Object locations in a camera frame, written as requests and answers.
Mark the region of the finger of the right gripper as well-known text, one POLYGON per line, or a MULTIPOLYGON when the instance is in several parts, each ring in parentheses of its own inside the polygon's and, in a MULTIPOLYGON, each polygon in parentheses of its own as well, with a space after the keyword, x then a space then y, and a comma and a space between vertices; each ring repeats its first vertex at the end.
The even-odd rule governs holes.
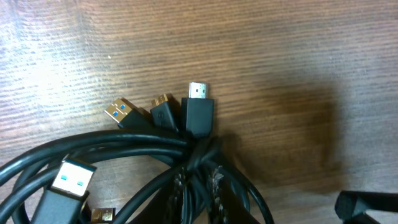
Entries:
POLYGON ((397 194, 344 190, 335 203, 335 212, 343 224, 380 224, 367 210, 397 213, 397 194))

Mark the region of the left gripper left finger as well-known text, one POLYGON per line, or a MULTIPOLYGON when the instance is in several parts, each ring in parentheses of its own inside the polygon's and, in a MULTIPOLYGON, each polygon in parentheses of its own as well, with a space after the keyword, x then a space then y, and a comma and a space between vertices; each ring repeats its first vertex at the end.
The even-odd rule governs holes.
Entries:
POLYGON ((172 167, 144 187, 143 192, 149 196, 159 191, 130 223, 181 223, 186 166, 172 167))

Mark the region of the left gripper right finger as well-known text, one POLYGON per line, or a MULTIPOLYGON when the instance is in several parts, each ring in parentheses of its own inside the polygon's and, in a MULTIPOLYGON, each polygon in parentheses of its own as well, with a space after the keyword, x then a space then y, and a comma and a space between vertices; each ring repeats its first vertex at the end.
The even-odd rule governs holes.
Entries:
POLYGON ((259 222, 245 209, 230 187, 226 172, 221 166, 216 167, 210 178, 211 210, 209 223, 211 224, 259 224, 259 222))

